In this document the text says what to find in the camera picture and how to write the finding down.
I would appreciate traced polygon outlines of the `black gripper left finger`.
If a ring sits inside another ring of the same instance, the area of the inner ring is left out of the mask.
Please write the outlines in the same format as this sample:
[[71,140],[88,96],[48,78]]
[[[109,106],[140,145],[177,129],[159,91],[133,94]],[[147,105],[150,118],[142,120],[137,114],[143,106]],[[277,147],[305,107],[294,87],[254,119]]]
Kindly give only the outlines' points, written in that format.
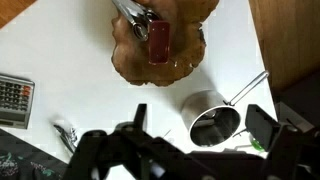
[[143,130],[147,122],[147,105],[139,104],[134,117],[134,126],[137,129]]

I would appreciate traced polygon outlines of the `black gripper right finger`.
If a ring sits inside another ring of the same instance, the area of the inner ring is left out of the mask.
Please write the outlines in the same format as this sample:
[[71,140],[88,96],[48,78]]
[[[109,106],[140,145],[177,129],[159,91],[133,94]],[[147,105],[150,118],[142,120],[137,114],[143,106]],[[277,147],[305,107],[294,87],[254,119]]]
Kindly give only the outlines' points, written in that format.
[[280,124],[256,104],[248,105],[245,126],[265,151],[270,150],[280,129]]

